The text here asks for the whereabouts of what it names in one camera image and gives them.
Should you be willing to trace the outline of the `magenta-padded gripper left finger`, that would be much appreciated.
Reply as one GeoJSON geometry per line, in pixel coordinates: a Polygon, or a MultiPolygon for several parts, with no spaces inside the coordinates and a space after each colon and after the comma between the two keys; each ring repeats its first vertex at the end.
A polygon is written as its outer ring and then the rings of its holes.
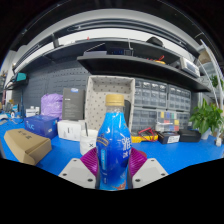
{"type": "Polygon", "coordinates": [[[72,158],[59,176],[78,186],[98,189],[100,187],[100,170],[97,149],[89,150],[80,159],[72,158]]]}

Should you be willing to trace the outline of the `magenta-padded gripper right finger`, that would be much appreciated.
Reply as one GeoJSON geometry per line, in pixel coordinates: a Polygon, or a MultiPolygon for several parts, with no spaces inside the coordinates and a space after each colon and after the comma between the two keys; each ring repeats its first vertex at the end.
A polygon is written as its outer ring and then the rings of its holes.
{"type": "Polygon", "coordinates": [[[147,158],[142,151],[131,149],[127,171],[129,189],[141,188],[167,175],[166,170],[155,158],[147,158]]]}

